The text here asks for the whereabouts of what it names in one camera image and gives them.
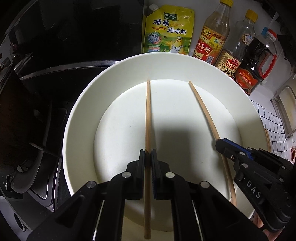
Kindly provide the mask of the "dark soy sauce jug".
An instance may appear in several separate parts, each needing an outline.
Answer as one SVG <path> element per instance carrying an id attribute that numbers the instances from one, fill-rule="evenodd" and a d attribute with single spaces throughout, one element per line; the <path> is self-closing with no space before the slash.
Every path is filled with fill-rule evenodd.
<path id="1" fill-rule="evenodd" d="M 247 95 L 250 95 L 273 69 L 277 59 L 274 44 L 276 40 L 276 33 L 268 29 L 265 35 L 256 36 L 246 48 L 234 80 Z"/>

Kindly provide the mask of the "white black grid cloth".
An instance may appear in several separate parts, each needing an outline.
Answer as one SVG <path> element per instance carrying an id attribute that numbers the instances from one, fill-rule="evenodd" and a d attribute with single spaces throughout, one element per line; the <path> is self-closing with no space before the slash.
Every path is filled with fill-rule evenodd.
<path id="1" fill-rule="evenodd" d="M 279 157 L 289 160 L 290 156 L 281 119 L 255 101 L 251 102 L 256 108 L 266 129 L 270 151 Z"/>

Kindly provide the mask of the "vinegar bottle yellow cap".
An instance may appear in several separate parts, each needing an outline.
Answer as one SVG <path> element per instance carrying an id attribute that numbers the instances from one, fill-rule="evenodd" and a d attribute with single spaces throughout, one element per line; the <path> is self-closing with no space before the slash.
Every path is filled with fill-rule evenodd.
<path id="1" fill-rule="evenodd" d="M 232 0 L 220 0 L 217 9 L 205 20 L 193 57 L 215 64 L 230 32 Z"/>

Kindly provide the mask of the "metal tray rack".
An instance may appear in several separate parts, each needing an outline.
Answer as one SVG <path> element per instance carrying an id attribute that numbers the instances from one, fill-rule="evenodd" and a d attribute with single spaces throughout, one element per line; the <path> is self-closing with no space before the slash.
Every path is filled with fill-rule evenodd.
<path id="1" fill-rule="evenodd" d="M 285 138 L 292 137 L 295 133 L 295 79 L 289 78 L 276 91 L 271 103 L 278 117 L 280 117 Z"/>

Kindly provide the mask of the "black gas stove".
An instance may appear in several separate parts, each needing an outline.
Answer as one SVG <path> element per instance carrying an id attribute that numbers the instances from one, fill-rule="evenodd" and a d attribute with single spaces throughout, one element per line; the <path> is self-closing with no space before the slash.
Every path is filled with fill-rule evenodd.
<path id="1" fill-rule="evenodd" d="M 70 197 L 62 144 L 91 80 L 139 54 L 147 1 L 1 1 L 1 240 Z"/>

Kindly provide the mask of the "white round bowl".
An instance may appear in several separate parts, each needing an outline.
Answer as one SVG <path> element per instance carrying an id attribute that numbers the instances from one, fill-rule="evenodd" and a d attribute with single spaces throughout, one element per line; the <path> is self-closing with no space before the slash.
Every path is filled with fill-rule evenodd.
<path id="1" fill-rule="evenodd" d="M 249 97 L 214 66 L 180 54 L 141 54 L 96 77 L 80 76 L 63 140 L 63 164 L 71 194 L 88 181 L 103 183 L 123 172 L 145 148 L 145 104 L 151 95 L 152 148 L 186 181 L 207 181 L 222 195 L 205 208 L 211 240 L 266 240 L 250 220 L 254 209 L 240 188 L 237 204 L 198 93 L 220 138 L 266 149 L 261 118 Z"/>

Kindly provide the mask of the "yellow seasoning pouch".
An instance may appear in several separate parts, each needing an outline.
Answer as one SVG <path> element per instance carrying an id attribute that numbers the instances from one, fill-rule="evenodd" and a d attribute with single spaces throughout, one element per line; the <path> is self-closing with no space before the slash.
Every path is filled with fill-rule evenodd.
<path id="1" fill-rule="evenodd" d="M 170 52 L 187 55 L 192 39 L 195 14 L 181 6 L 156 4 L 145 20 L 143 53 Z"/>

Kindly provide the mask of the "soy sauce bottle yellow cap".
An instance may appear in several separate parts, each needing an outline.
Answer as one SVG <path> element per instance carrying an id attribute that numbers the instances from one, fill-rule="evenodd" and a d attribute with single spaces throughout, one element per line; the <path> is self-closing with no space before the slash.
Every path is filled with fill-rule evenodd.
<path id="1" fill-rule="evenodd" d="M 256 36 L 254 24 L 257 18 L 256 12 L 247 10 L 244 20 L 236 22 L 234 30 L 231 31 L 229 39 L 215 62 L 215 67 L 231 78 L 242 63 L 246 48 Z"/>

